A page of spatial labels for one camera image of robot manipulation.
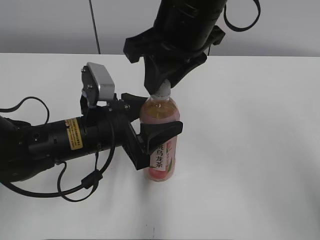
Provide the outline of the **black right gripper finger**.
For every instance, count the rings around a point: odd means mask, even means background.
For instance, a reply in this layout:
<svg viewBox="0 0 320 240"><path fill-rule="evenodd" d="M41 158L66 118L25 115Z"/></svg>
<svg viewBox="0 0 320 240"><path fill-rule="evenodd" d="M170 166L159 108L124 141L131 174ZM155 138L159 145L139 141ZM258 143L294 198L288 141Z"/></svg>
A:
<svg viewBox="0 0 320 240"><path fill-rule="evenodd" d="M178 64L178 67L174 69L173 73L167 77L167 80L170 82L170 87L174 88L188 73L204 64L206 60L207 55L203 52L198 56L181 61Z"/></svg>
<svg viewBox="0 0 320 240"><path fill-rule="evenodd" d="M144 87L150 95L155 94L165 81L170 81L172 61L168 57L152 57L145 55L144 60Z"/></svg>

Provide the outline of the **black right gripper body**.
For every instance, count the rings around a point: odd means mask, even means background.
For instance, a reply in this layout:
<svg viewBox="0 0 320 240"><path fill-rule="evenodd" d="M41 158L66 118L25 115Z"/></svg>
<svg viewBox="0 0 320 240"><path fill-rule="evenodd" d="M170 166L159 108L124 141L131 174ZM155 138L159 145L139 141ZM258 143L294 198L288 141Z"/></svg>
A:
<svg viewBox="0 0 320 240"><path fill-rule="evenodd" d="M224 37L225 32L215 25L203 46L196 50L190 50L166 41L152 27L136 36L127 38L124 43L123 53L132 64L138 62L140 57L144 56L190 59L201 55L211 45L219 45Z"/></svg>

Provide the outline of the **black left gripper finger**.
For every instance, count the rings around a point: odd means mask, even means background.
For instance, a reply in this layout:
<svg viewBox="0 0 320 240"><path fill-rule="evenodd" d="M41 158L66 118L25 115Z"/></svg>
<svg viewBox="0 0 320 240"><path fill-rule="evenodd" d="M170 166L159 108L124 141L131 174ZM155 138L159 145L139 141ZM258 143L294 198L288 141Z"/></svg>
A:
<svg viewBox="0 0 320 240"><path fill-rule="evenodd" d="M140 118L140 111L144 103L148 100L147 97L136 96L129 93L122 93L121 100L124 102L125 114L130 122Z"/></svg>
<svg viewBox="0 0 320 240"><path fill-rule="evenodd" d="M140 136L143 140L145 150L152 154L158 146L176 137L183 131L181 121L172 121L161 124L140 124Z"/></svg>

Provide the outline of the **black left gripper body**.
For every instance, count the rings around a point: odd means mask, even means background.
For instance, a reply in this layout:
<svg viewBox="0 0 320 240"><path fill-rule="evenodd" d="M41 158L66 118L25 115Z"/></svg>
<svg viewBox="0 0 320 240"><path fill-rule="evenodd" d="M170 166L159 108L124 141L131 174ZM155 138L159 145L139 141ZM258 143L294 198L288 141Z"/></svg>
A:
<svg viewBox="0 0 320 240"><path fill-rule="evenodd" d="M106 163L101 168L105 171L111 163L116 147L123 147L136 170L149 167L150 155L146 152L143 140L136 134L125 113L123 100L107 101L106 106L90 108L85 97L80 98L80 108L84 136L83 144L89 152L110 150Z"/></svg>

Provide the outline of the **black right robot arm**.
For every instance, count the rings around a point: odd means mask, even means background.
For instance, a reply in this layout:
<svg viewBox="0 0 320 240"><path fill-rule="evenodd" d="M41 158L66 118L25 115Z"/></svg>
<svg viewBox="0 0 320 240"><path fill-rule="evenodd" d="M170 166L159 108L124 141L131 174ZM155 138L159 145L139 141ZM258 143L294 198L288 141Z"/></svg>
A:
<svg viewBox="0 0 320 240"><path fill-rule="evenodd" d="M144 87L153 95L168 80L175 87L205 63L205 50L218 45L225 33L216 25L225 0L163 0L153 26L125 40L131 63L144 60Z"/></svg>

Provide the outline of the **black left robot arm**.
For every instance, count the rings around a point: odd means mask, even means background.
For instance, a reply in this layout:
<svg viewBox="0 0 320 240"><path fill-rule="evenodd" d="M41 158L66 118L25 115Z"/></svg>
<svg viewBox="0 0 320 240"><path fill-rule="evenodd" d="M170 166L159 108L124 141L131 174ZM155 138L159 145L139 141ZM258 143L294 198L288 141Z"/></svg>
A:
<svg viewBox="0 0 320 240"><path fill-rule="evenodd" d="M137 170L150 165L151 154L179 135L183 123L146 124L136 133L146 98L124 93L106 106L88 107L81 98L81 116L33 126L25 121L0 119L0 178L5 182L30 179L55 164L123 147Z"/></svg>

